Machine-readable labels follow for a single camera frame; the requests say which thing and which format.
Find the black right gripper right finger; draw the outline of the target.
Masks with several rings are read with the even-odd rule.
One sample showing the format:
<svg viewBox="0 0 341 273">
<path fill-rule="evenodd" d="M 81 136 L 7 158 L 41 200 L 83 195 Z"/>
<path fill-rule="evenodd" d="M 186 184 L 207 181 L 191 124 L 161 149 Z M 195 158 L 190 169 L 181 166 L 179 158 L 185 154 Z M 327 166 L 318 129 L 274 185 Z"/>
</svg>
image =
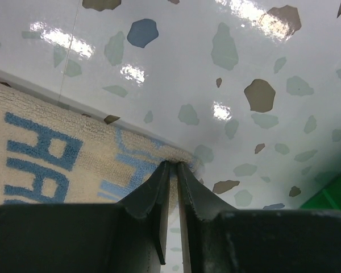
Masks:
<svg viewBox="0 0 341 273">
<path fill-rule="evenodd" d="M 178 163 L 185 272 L 341 272 L 338 210 L 239 210 Z"/>
</svg>

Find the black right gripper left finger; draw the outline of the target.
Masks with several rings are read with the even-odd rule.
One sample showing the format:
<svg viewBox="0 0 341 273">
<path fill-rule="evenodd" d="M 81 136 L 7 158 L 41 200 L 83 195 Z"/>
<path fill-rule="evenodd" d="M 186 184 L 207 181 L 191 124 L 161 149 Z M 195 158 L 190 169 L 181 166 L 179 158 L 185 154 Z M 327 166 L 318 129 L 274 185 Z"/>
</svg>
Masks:
<svg viewBox="0 0 341 273">
<path fill-rule="evenodd" d="M 113 204 L 0 206 L 0 272 L 159 272 L 170 164 Z"/>
</svg>

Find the colourful patterned towel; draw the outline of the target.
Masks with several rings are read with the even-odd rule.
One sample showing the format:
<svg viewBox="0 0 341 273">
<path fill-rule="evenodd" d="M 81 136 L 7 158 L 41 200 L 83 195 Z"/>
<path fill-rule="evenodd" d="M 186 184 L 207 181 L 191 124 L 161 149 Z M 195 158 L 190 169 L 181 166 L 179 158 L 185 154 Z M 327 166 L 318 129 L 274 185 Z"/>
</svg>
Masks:
<svg viewBox="0 0 341 273">
<path fill-rule="evenodd" d="M 117 202 L 192 154 L 0 83 L 0 205 Z"/>
</svg>

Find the green plastic tray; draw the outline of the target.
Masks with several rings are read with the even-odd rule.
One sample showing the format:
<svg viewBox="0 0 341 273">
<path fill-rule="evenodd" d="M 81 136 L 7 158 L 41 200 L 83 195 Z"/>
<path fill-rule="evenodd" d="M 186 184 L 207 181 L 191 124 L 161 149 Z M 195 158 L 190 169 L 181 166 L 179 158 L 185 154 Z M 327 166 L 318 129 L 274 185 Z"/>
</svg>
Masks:
<svg viewBox="0 0 341 273">
<path fill-rule="evenodd" d="M 341 211 L 341 174 L 301 205 L 301 209 L 335 209 Z"/>
</svg>

